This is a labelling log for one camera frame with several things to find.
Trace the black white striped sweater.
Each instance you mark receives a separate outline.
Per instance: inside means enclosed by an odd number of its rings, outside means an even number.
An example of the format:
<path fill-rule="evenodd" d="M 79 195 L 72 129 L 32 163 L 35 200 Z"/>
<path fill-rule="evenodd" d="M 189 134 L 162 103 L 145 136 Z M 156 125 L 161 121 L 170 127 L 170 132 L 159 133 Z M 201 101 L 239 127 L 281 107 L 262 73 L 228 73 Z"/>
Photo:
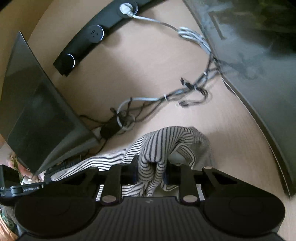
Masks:
<path fill-rule="evenodd" d="M 129 148 L 96 155 L 59 171 L 51 180 L 62 180 L 89 167 L 107 171 L 116 164 L 130 164 L 138 155 L 138 181 L 135 185 L 124 185 L 122 195 L 151 197 L 158 186 L 164 191 L 176 188 L 163 180 L 169 157 L 174 154 L 178 157 L 172 163 L 189 166 L 192 170 L 215 165 L 210 142 L 203 133 L 194 127 L 169 126 L 143 135 Z"/>

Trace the black monitor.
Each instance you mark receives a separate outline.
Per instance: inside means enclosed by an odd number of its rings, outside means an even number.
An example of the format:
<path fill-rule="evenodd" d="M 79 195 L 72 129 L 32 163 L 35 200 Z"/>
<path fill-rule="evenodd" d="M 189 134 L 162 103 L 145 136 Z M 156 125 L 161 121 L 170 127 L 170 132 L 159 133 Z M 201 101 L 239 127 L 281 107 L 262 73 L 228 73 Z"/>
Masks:
<path fill-rule="evenodd" d="M 16 35 L 1 92 L 1 135 L 33 174 L 98 145 L 21 32 Z"/>

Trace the black power strip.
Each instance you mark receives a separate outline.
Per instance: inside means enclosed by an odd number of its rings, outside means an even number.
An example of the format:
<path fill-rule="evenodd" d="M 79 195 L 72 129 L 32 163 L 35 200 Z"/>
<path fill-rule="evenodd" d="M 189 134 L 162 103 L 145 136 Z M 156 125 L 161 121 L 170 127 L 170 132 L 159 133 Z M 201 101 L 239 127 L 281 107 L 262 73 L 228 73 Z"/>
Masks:
<path fill-rule="evenodd" d="M 61 75 L 68 76 L 103 39 L 130 20 L 119 9 L 124 3 L 132 5 L 133 13 L 140 14 L 161 1 L 112 1 L 72 38 L 57 57 L 53 65 Z"/>

